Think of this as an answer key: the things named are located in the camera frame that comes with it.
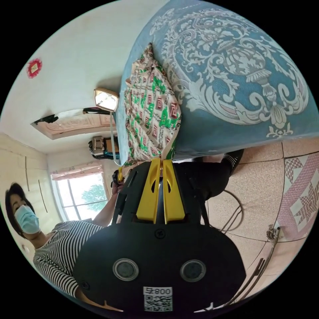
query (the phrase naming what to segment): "striped shirt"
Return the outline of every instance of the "striped shirt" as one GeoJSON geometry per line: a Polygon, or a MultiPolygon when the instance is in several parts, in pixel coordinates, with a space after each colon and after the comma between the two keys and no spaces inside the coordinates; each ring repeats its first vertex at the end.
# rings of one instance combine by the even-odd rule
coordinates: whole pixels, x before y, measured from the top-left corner
{"type": "Polygon", "coordinates": [[[36,269],[54,286],[75,297],[78,285],[72,274],[77,256],[84,243],[102,228],[92,219],[57,224],[51,238],[35,251],[36,269]]]}

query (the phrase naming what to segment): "hand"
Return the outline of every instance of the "hand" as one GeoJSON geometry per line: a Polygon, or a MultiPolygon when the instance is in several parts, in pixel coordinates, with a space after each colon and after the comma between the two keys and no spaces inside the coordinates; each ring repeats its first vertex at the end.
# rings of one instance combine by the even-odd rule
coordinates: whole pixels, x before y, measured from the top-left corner
{"type": "Polygon", "coordinates": [[[124,182],[119,182],[118,185],[113,183],[112,196],[118,194],[122,190],[123,186],[124,186],[124,182]]]}

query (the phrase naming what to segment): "tree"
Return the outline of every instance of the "tree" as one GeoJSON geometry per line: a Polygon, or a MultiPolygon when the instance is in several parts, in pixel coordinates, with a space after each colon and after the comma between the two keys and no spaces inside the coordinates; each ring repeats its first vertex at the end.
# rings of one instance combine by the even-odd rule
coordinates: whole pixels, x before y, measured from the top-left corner
{"type": "Polygon", "coordinates": [[[94,212],[101,211],[107,202],[103,185],[92,185],[89,190],[85,190],[82,193],[82,199],[85,201],[86,204],[89,204],[89,210],[92,210],[94,212]],[[92,202],[97,202],[99,200],[105,200],[105,202],[90,204],[92,202]]]}

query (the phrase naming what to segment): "bed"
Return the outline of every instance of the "bed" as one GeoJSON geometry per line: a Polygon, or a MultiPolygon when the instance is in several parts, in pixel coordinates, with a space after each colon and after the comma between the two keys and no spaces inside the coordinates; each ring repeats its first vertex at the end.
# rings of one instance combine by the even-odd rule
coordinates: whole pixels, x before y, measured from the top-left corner
{"type": "Polygon", "coordinates": [[[129,151],[125,81],[148,43],[180,104],[174,159],[319,136],[307,83],[272,38],[217,5],[170,0],[143,28],[124,68],[115,114],[120,164],[129,151]]]}

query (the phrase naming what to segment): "black device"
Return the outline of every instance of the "black device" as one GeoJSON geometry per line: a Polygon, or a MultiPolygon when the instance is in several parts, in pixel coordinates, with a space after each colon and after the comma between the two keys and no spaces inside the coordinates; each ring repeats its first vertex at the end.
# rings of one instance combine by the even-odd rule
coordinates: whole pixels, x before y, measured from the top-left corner
{"type": "Polygon", "coordinates": [[[113,184],[119,185],[119,170],[117,169],[113,175],[112,175],[112,181],[111,181],[111,188],[113,187],[113,184]]]}
{"type": "MultiPolygon", "coordinates": [[[[209,225],[198,189],[174,164],[185,217],[161,224],[139,219],[150,167],[145,162],[130,172],[118,194],[112,224],[81,248],[75,280],[90,300],[100,305],[106,301],[140,318],[190,318],[196,311],[227,303],[246,278],[236,245],[209,225]],[[119,215],[121,223],[116,224],[119,215]]],[[[157,214],[164,214],[161,207],[157,214]]]]}

